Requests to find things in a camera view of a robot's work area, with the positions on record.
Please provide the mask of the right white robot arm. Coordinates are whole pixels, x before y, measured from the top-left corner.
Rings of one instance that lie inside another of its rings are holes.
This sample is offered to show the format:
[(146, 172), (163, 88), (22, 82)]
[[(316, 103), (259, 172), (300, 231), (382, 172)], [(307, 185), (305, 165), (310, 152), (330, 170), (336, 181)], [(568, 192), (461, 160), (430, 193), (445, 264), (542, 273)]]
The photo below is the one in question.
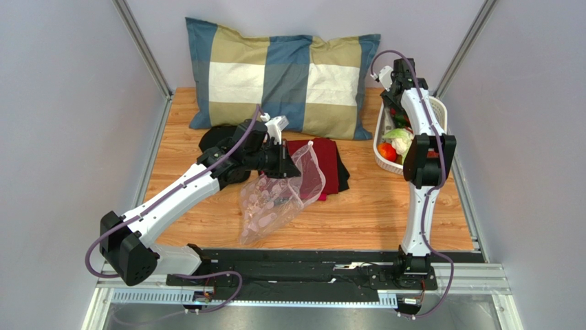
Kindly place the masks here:
[(425, 80), (415, 75), (412, 58), (394, 60), (391, 70), (380, 71), (379, 81), (385, 88), (381, 95), (384, 105), (404, 114), (414, 134), (402, 169), (409, 184), (408, 224), (390, 277), (396, 287), (417, 289), (432, 276), (433, 210), (450, 173), (457, 142), (433, 112)]

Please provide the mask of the clear zip top bag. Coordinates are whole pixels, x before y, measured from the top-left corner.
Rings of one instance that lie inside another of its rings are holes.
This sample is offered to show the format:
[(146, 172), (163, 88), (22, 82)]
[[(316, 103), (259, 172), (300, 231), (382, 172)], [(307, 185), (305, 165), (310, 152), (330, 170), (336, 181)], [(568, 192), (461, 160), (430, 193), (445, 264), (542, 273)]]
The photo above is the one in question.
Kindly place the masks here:
[(239, 243), (253, 244), (287, 225), (317, 201), (326, 179), (319, 167), (313, 141), (292, 155), (299, 177), (272, 179), (262, 174), (247, 183), (239, 194), (243, 216)]

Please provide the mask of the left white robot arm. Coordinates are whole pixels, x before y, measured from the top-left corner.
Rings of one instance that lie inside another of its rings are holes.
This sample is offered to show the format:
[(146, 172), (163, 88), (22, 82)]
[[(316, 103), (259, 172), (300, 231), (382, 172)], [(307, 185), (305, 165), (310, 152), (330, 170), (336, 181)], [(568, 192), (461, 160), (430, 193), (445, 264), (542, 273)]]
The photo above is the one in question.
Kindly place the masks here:
[(110, 211), (100, 220), (95, 248), (125, 285), (154, 274), (190, 276), (202, 263), (197, 248), (158, 245), (158, 237), (199, 202), (226, 186), (245, 181), (252, 171), (282, 181), (300, 176), (281, 134), (287, 118), (262, 115), (245, 120), (233, 136), (204, 151), (175, 182), (122, 215)]

